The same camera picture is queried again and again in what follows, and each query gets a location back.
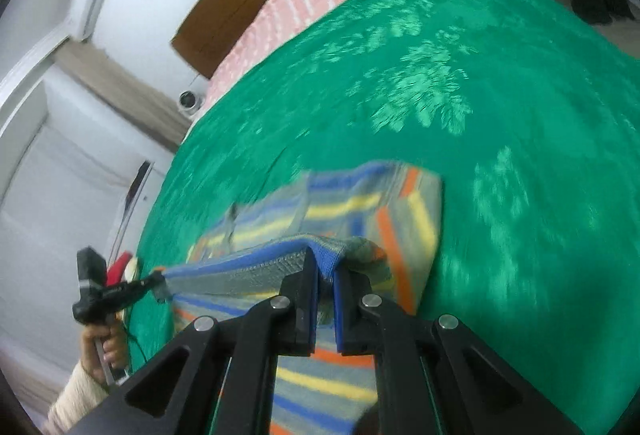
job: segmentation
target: bed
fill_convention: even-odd
[[[609,430],[640,383],[633,59],[551,0],[200,0],[173,44],[211,85],[143,273],[302,171],[414,164],[445,183],[418,314],[460,317],[585,433]],[[151,297],[131,311],[146,355],[181,326]]]

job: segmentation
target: black cable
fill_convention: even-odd
[[[124,330],[124,333],[127,335],[127,338],[132,339],[132,341],[136,344],[136,346],[138,347],[138,350],[140,351],[140,354],[142,354],[142,359],[144,359],[145,364],[147,364],[148,360],[146,358],[145,351],[142,349],[142,346],[140,345],[138,338],[134,336],[131,332],[129,332],[129,329],[124,324],[122,325],[122,328]]]

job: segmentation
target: garment sleeve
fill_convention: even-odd
[[[78,362],[65,389],[51,406],[42,432],[44,435],[62,435],[98,406],[107,395],[107,391]]]

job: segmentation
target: hand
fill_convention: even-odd
[[[105,385],[106,380],[102,365],[95,350],[95,338],[102,340],[104,360],[111,364],[112,368],[126,368],[129,364],[129,347],[127,336],[122,328],[122,323],[116,322],[111,326],[87,325],[80,336],[80,363],[84,371],[91,375],[100,385]]]

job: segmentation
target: green bedspread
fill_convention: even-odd
[[[348,0],[193,129],[146,224],[145,272],[301,170],[416,164],[445,185],[420,314],[459,316],[604,433],[640,385],[639,87],[636,60],[551,0]],[[151,297],[130,326],[147,355],[173,328]]]

